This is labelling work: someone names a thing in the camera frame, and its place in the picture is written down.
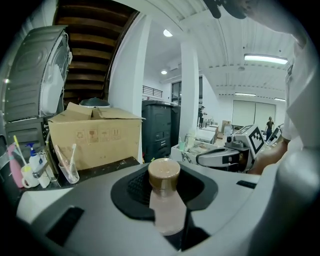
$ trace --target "brown bottle cap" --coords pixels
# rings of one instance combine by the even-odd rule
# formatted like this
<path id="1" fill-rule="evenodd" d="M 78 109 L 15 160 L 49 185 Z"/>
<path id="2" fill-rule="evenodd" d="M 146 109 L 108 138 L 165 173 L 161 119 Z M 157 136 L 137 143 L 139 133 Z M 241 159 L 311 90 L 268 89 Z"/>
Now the brown bottle cap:
<path id="1" fill-rule="evenodd" d="M 155 189 L 176 190 L 180 165 L 170 158 L 160 158 L 148 166 L 149 182 Z"/>

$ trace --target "pillar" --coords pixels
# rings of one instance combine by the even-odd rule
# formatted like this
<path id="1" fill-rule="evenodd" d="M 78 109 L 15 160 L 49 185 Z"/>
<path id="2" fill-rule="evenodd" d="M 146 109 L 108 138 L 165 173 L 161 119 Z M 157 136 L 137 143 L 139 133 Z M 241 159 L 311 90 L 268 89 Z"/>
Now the pillar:
<path id="1" fill-rule="evenodd" d="M 110 105 L 139 117 L 151 20 L 150 16 L 143 14 L 135 19 L 115 56 L 110 76 Z M 137 160 L 142 163 L 141 132 Z"/>
<path id="2" fill-rule="evenodd" d="M 189 131 L 197 130 L 199 108 L 199 65 L 196 47 L 181 43 L 181 115 L 179 137 L 184 141 Z"/>

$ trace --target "white plastic bottle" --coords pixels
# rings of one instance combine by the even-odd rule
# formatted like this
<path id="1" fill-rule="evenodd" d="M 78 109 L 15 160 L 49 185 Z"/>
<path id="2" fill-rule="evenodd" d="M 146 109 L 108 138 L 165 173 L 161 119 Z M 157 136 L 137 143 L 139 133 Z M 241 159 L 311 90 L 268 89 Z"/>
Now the white plastic bottle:
<path id="1" fill-rule="evenodd" d="M 149 207 L 154 210 L 155 227 L 163 236 L 171 236 L 184 228 L 187 207 L 177 192 L 180 165 L 160 158 L 148 166 L 152 186 Z"/>
<path id="2" fill-rule="evenodd" d="M 34 150 L 34 143 L 28 143 L 26 146 L 30 147 L 30 158 L 29 158 L 29 165 L 33 172 L 41 168 L 41 165 L 44 165 L 43 159 L 40 157 L 39 154 L 36 153 Z M 50 183 L 50 178 L 46 171 L 42 173 L 40 177 L 37 178 L 41 187 L 46 188 Z"/>

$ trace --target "person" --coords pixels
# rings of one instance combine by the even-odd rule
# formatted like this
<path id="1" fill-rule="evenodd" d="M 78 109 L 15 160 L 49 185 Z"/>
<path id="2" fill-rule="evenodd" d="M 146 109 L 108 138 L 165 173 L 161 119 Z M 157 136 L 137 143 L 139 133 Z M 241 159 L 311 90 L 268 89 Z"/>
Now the person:
<path id="1" fill-rule="evenodd" d="M 266 131 L 266 141 L 270 138 L 273 132 L 274 121 L 272 121 L 272 117 L 269 116 L 269 121 L 266 123 L 265 131 Z"/>
<path id="2" fill-rule="evenodd" d="M 199 119 L 199 128 L 202 128 L 202 125 L 204 123 L 204 118 L 203 116 L 206 115 L 206 113 L 204 113 L 204 106 L 201 106 L 201 108 L 199 108 L 198 110 L 198 119 Z"/>
<path id="3" fill-rule="evenodd" d="M 303 132 L 308 130 L 308 123 L 316 119 L 317 111 L 313 109 L 311 112 L 311 106 L 319 107 L 316 98 L 312 96 L 319 91 L 320 62 L 317 50 L 300 22 L 274 0 L 236 0 L 236 4 L 247 17 L 273 31 L 292 35 L 295 40 L 294 60 L 285 77 L 286 113 L 282 138 L 273 149 L 258 154 L 253 168 L 248 171 L 250 174 L 261 175 L 268 165 L 280 163 L 287 152 L 319 146 L 310 134 Z"/>

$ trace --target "staircase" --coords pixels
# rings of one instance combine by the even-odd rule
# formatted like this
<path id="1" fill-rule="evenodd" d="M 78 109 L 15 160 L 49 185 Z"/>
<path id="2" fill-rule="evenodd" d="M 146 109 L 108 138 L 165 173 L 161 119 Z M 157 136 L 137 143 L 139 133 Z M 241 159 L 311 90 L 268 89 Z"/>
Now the staircase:
<path id="1" fill-rule="evenodd" d="M 138 12 L 112 0 L 60 0 L 56 25 L 68 25 L 72 62 L 64 103 L 108 99 L 111 66 Z"/>

